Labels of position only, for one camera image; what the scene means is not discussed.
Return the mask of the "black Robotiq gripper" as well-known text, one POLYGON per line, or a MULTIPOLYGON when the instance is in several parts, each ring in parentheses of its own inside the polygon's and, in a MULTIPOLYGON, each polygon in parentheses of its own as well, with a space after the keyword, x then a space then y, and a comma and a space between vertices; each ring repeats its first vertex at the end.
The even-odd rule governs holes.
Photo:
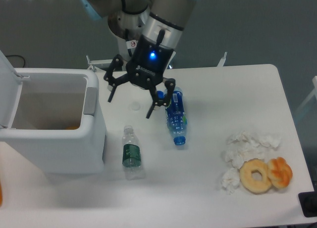
POLYGON ((157 40, 153 42, 142 35, 138 40, 131 60, 126 64, 127 73, 119 78, 115 78, 113 72, 117 68, 122 69, 123 58, 119 54, 113 58, 104 75, 104 80, 108 82, 108 90, 110 91, 108 102, 112 101, 116 88, 129 81, 133 85, 150 91, 152 104, 147 112, 147 119, 150 118, 155 107, 169 106, 176 81, 173 78, 163 77, 173 53, 173 49, 161 45, 164 36, 165 30, 160 30, 157 40), (156 85, 162 81, 167 93, 160 97, 156 85))

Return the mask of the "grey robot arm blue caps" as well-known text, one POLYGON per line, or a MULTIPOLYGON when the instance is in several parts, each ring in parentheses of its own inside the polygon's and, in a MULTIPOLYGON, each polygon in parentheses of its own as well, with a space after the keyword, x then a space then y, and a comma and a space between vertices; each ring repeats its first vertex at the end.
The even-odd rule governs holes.
POLYGON ((116 55, 104 75, 111 87, 108 101, 116 88, 126 82, 148 90, 152 105, 167 106, 175 80, 164 77, 172 54, 198 0, 82 0, 93 18, 116 19, 123 38, 137 40, 128 58, 116 55))

